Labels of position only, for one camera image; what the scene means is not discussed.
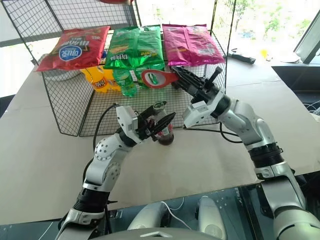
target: red chip bag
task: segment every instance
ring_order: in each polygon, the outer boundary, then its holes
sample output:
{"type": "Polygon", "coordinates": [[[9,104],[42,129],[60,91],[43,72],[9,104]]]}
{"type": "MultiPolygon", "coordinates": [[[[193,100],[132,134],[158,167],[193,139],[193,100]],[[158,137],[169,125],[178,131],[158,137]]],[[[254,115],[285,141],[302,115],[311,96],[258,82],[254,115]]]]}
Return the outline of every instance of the red chip bag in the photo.
{"type": "Polygon", "coordinates": [[[65,30],[36,71],[77,70],[99,65],[109,29],[109,26],[103,26],[65,30]]]}

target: green bottle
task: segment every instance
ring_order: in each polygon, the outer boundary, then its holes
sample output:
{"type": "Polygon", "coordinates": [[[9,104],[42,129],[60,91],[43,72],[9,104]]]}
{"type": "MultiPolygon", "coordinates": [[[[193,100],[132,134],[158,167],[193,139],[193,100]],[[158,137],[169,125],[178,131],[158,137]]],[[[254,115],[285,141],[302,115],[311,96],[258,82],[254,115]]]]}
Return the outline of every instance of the green bottle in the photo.
{"type": "Polygon", "coordinates": [[[137,86],[134,84],[129,70],[114,69],[113,77],[116,83],[121,87],[124,96],[133,97],[137,93],[137,86]]]}

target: snack bag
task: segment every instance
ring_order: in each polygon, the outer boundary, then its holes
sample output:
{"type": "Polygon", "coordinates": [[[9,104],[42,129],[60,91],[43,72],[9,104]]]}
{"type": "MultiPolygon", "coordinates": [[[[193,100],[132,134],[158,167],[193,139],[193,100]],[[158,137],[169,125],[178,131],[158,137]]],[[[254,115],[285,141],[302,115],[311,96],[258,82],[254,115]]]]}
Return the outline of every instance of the snack bag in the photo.
{"type": "Polygon", "coordinates": [[[157,64],[165,65],[159,25],[114,30],[103,68],[134,70],[157,64]]]}
{"type": "Polygon", "coordinates": [[[103,26],[65,30],[56,46],[43,58],[36,71],[77,70],[98,66],[109,29],[109,26],[103,26]]]}
{"type": "Polygon", "coordinates": [[[168,66],[200,66],[225,60],[208,33],[207,25],[163,24],[163,38],[168,66]]]}

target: white wire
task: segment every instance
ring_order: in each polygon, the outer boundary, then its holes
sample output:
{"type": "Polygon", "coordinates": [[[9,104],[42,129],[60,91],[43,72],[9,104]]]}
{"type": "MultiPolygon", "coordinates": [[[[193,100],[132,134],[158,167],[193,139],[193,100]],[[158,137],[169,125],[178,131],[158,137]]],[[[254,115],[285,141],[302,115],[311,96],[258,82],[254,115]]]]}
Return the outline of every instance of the white wire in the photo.
{"type": "Polygon", "coordinates": [[[48,226],[48,228],[44,231],[44,233],[42,233],[41,237],[39,237],[38,240],[42,239],[42,237],[48,232],[49,228],[51,227],[51,225],[53,224],[54,222],[51,222],[51,224],[48,226]]]}
{"type": "Polygon", "coordinates": [[[314,110],[317,110],[315,106],[312,106],[312,105],[310,105],[310,104],[306,104],[306,103],[304,103],[303,105],[307,106],[307,107],[306,107],[306,109],[308,109],[309,107],[313,107],[313,108],[314,108],[314,110]]]}
{"type": "Polygon", "coordinates": [[[312,106],[312,107],[314,107],[314,105],[315,104],[317,104],[317,103],[320,103],[320,100],[319,101],[316,101],[316,102],[314,102],[314,103],[312,103],[312,104],[310,104],[310,106],[312,106]]]}
{"type": "Polygon", "coordinates": [[[182,197],[182,203],[180,204],[180,206],[178,207],[178,208],[170,208],[172,211],[176,211],[176,210],[179,210],[181,207],[182,207],[182,205],[184,204],[184,202],[185,202],[185,197],[183,196],[182,197]]]}
{"type": "Polygon", "coordinates": [[[168,206],[168,204],[166,204],[164,201],[161,201],[161,203],[163,203],[166,208],[168,209],[169,213],[171,214],[172,217],[174,217],[175,219],[177,219],[178,221],[180,221],[181,223],[183,223],[188,229],[192,230],[191,227],[189,227],[184,221],[182,221],[180,218],[176,217],[170,210],[170,207],[168,206]]]}

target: logo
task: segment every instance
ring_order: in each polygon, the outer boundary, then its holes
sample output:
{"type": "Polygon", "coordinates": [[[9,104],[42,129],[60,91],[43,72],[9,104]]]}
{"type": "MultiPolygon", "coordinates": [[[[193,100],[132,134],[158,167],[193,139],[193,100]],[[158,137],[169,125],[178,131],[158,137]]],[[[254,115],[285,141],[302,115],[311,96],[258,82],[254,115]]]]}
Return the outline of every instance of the logo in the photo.
{"type": "Polygon", "coordinates": [[[128,59],[128,55],[127,54],[119,54],[119,55],[115,55],[115,56],[110,57],[111,61],[122,60],[122,59],[128,59]]]}
{"type": "Polygon", "coordinates": [[[79,46],[64,46],[59,50],[59,58],[65,62],[76,59],[82,54],[82,49],[79,46]]]}
{"type": "Polygon", "coordinates": [[[100,81],[93,83],[93,85],[97,88],[103,88],[106,85],[106,81],[104,78],[102,78],[100,81]]]}

